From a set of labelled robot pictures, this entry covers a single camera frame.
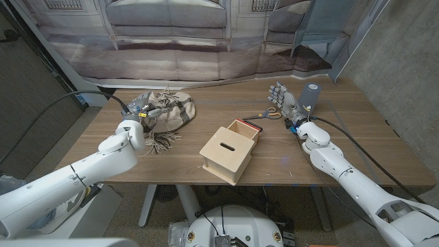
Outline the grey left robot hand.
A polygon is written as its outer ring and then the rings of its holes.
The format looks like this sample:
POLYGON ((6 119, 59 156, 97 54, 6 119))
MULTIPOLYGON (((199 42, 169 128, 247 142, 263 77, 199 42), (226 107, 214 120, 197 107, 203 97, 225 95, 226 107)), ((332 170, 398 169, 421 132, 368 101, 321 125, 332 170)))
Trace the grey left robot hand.
POLYGON ((170 108, 155 106, 150 102, 152 92, 140 94, 137 98, 127 104, 127 108, 121 111, 121 114, 129 120, 155 119, 163 113, 171 111, 170 108))

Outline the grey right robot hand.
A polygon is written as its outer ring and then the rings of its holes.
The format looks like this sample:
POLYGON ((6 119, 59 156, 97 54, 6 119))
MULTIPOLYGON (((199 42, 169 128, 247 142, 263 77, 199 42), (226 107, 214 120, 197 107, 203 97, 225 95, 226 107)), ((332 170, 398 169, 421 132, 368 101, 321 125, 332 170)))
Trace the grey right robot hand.
POLYGON ((307 122, 307 117, 299 108, 298 101, 286 86, 277 82, 276 86, 270 87, 269 93, 268 99, 280 110, 281 115, 285 118, 287 128, 299 128, 307 122))

